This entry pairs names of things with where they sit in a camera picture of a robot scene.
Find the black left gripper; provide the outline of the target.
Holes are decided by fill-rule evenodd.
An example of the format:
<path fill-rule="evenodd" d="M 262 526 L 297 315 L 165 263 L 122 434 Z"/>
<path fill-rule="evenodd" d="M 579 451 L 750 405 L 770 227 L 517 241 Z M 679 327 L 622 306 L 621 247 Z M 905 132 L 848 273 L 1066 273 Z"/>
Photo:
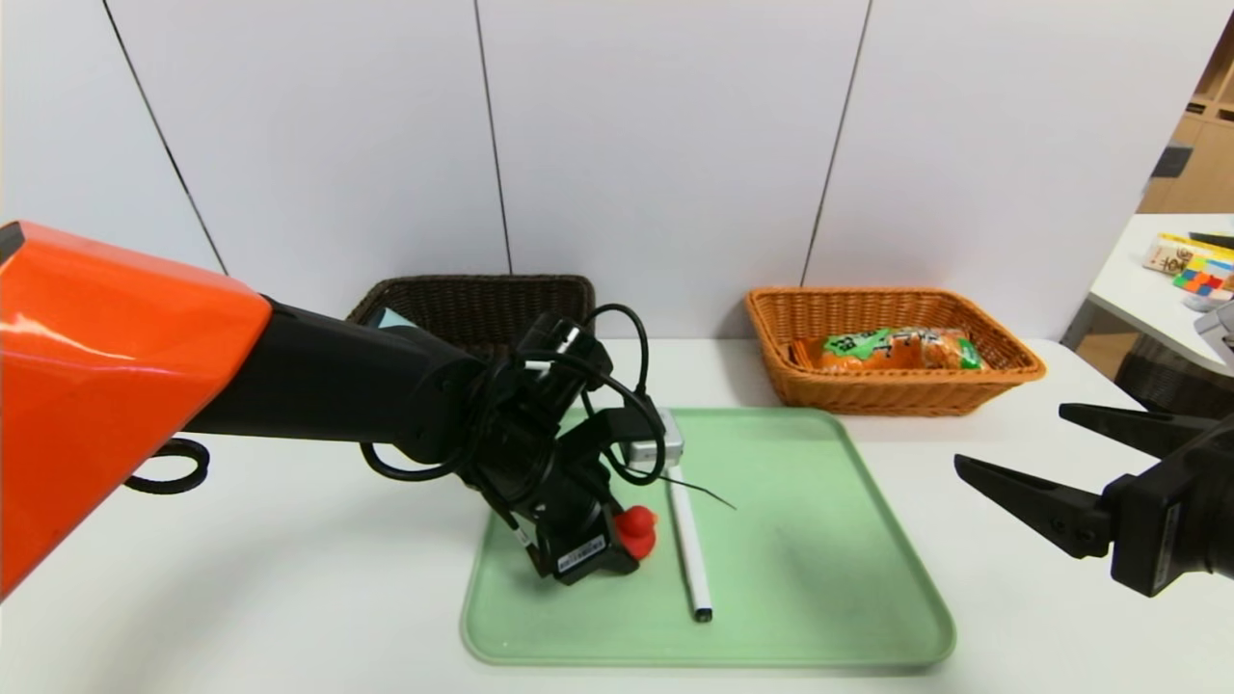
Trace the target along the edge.
<path fill-rule="evenodd" d="M 605 480 L 547 475 L 534 493 L 536 558 L 542 578 L 564 585 L 595 573 L 629 575 L 639 561 L 617 547 L 613 512 L 618 504 Z"/>

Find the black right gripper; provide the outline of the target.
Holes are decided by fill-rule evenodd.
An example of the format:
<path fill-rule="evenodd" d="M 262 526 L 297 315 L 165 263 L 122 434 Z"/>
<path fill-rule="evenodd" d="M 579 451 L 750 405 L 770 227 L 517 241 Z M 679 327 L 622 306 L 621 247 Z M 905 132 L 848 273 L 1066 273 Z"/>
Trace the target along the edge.
<path fill-rule="evenodd" d="M 1157 458 L 1108 487 L 1114 538 L 1111 510 L 1095 493 L 965 454 L 953 457 L 953 470 L 1072 558 L 1106 557 L 1113 545 L 1113 579 L 1141 596 L 1157 596 L 1186 573 L 1232 578 L 1230 416 L 1215 421 L 1065 403 L 1059 417 Z"/>

